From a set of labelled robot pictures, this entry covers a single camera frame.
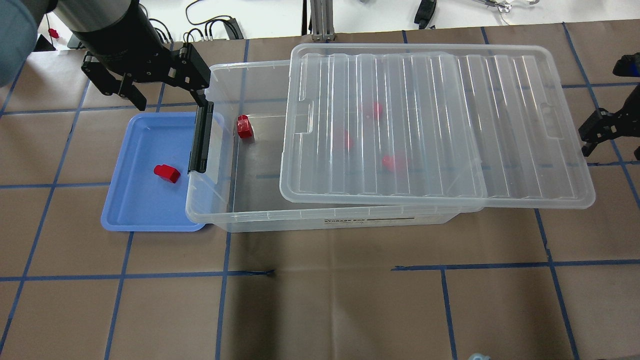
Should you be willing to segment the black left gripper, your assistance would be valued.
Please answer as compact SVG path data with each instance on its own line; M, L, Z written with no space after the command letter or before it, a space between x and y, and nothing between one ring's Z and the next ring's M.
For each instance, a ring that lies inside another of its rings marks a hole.
M160 46L114 57L87 51L81 70L103 95L118 95L141 112L146 109L147 99L136 84L167 84L188 91L198 107L206 108L210 104L205 93L210 86L211 72L190 42L175 50Z

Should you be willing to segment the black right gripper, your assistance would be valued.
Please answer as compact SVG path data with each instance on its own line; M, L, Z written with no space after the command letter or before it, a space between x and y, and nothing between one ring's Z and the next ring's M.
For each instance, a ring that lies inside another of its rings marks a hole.
M578 134L583 141L582 155L589 157L603 142L640 137L640 112L637 109L608 112L599 108L578 128Z

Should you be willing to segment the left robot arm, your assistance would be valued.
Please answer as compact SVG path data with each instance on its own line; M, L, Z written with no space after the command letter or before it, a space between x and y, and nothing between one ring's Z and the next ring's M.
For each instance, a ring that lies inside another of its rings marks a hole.
M37 44L46 14L55 15L87 49L81 70L104 95L117 95L144 110L137 84L162 83L189 92L211 111L206 99L211 72L196 48L167 49L137 0L3 0L1 85L13 81Z

